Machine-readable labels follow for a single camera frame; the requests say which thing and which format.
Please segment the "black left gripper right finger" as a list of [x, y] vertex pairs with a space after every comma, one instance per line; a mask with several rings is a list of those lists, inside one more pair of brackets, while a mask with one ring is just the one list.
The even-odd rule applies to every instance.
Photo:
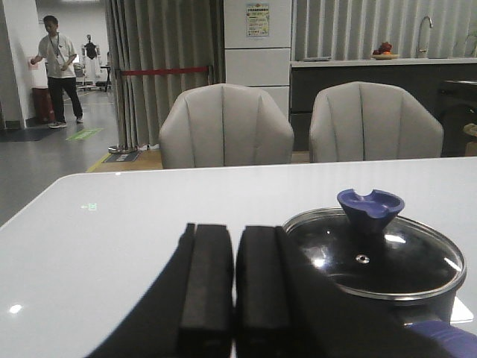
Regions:
[[450, 357], [318, 271], [281, 227], [247, 226], [236, 260], [237, 357]]

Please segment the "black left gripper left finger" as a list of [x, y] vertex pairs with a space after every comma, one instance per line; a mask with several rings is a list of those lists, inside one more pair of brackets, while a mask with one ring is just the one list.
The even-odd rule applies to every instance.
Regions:
[[188, 224], [160, 275], [91, 357], [229, 357], [233, 249], [222, 224]]

